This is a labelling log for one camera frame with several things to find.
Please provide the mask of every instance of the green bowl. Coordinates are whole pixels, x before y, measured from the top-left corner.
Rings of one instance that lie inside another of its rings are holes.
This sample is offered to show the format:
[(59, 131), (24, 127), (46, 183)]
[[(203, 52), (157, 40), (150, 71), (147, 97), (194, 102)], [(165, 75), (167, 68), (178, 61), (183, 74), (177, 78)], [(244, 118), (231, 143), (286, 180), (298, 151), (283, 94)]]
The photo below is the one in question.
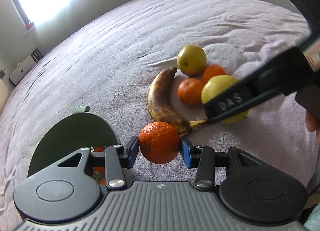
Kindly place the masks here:
[(73, 114), (45, 134), (33, 153), (28, 177), (82, 147), (120, 143), (111, 126), (101, 117), (89, 113), (89, 109), (89, 106), (76, 108)]

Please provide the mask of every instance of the gray ribbed panel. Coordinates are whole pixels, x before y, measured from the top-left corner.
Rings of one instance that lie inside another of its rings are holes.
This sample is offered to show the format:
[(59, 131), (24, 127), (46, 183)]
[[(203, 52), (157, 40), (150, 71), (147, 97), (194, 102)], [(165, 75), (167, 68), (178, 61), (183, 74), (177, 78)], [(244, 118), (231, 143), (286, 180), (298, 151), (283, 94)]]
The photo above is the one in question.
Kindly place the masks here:
[(41, 226), (24, 222), (16, 231), (302, 231), (292, 222), (280, 227), (257, 227), (233, 218), (209, 192), (188, 182), (133, 183), (111, 192), (93, 214), (75, 223)]

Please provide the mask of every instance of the yellow-green fruit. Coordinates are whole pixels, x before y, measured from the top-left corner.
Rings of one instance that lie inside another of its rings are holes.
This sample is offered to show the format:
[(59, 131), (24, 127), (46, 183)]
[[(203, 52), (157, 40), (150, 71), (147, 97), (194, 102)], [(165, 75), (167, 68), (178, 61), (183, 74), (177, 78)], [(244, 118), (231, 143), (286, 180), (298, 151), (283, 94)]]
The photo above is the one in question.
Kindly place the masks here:
[(177, 65), (185, 75), (196, 76), (207, 67), (207, 56), (199, 46), (186, 45), (178, 54)]
[[(227, 88), (231, 87), (233, 84), (237, 83), (239, 80), (233, 76), (221, 75), (214, 76), (209, 79), (209, 81), (204, 85), (201, 92), (201, 101), (202, 103), (206, 103), (212, 98), (216, 97), (218, 94), (222, 93)], [(231, 100), (231, 102), (239, 101), (239, 97), (236, 100)], [(222, 123), (235, 123), (243, 118), (245, 118), (248, 114), (248, 111), (239, 113), (233, 117), (225, 119), (221, 121)]]

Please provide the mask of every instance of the banana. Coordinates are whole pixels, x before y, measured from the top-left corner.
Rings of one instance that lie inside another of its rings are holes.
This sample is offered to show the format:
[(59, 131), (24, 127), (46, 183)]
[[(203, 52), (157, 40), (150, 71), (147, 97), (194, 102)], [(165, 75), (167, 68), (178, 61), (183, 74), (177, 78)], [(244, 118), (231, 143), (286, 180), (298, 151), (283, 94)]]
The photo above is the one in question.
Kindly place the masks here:
[(208, 120), (188, 121), (172, 108), (169, 93), (176, 72), (176, 67), (165, 69), (153, 80), (148, 94), (148, 110), (155, 122), (166, 122), (175, 127), (179, 136), (183, 136)]

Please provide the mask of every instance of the bed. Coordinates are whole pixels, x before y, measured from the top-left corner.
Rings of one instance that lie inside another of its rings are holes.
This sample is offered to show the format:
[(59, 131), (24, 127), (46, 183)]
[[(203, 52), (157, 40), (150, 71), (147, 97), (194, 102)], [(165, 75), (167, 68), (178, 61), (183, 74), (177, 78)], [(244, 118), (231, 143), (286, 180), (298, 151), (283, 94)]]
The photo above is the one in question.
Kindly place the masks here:
[[(152, 122), (148, 89), (155, 76), (176, 66), (188, 43), (204, 48), (209, 63), (242, 78), (309, 34), (303, 16), (257, 0), (134, 0), (114, 9), (50, 51), (11, 93), (0, 117), (0, 230), (20, 222), (15, 187), (26, 178), (32, 154), (44, 134), (73, 108), (89, 105), (121, 143)], [(172, 106), (189, 120), (204, 118), (176, 94), (185, 76), (178, 71)], [(294, 176), (305, 186), (317, 173), (315, 134), (294, 96), (279, 96), (252, 109), (243, 121), (201, 127), (187, 137), (216, 151), (239, 147)], [(140, 180), (192, 180), (180, 155), (154, 165), (141, 154), (132, 169)], [(225, 178), (216, 172), (216, 183)]]

